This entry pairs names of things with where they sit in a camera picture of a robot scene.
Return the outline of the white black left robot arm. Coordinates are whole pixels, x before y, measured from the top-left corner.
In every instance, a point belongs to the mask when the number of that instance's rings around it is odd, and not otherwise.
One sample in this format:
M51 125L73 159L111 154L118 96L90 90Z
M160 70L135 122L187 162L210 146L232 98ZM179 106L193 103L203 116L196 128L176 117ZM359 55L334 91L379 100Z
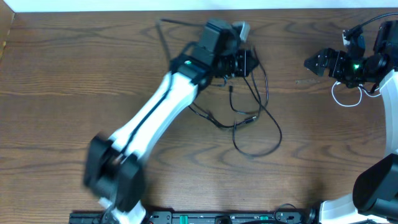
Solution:
M157 141L214 78L245 77L250 71L247 51L240 48L250 31L247 22L209 19L200 40L189 42L175 58L162 22L155 27L169 68L160 86L129 122L108 138L95 136L88 146L83 183L105 208L100 223L144 221L144 166Z

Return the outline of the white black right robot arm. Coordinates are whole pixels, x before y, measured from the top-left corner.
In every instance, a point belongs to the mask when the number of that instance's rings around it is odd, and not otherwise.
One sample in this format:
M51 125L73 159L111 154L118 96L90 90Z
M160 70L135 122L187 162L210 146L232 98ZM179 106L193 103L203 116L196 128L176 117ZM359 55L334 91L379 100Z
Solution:
M343 31L345 51L321 49L303 63L319 77L327 71L336 84L380 97L385 118L380 161L358 176L350 194L321 202L317 223L397 223L397 21L380 24L371 55L363 27Z

